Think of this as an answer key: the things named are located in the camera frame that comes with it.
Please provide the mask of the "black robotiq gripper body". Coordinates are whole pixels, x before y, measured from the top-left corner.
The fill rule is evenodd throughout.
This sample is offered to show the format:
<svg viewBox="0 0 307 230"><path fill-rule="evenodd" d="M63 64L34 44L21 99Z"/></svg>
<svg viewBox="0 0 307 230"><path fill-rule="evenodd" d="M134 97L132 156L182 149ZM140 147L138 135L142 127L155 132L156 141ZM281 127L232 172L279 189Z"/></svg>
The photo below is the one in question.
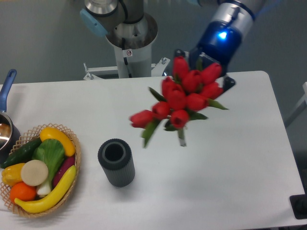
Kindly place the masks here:
<svg viewBox="0 0 307 230"><path fill-rule="evenodd" d="M222 76L227 73L228 64L242 42L242 35L226 23L211 22L197 45L189 52L189 66L196 68L196 62L201 53L205 54L204 67L213 62L222 66Z"/></svg>

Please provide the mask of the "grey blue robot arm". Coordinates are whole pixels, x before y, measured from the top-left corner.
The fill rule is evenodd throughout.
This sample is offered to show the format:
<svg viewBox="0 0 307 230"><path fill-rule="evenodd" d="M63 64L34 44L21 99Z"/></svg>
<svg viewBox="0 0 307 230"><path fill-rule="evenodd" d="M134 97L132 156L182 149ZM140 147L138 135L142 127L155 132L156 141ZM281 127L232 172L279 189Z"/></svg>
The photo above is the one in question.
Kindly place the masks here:
<svg viewBox="0 0 307 230"><path fill-rule="evenodd" d="M218 63L222 66L223 90L235 85L227 67L261 12L263 0L220 0L218 9L199 42L190 51L177 49L193 69ZM152 44L158 28L144 12L141 0L87 0L80 11L86 27L113 46L120 78L165 76L169 59L152 63Z"/></svg>

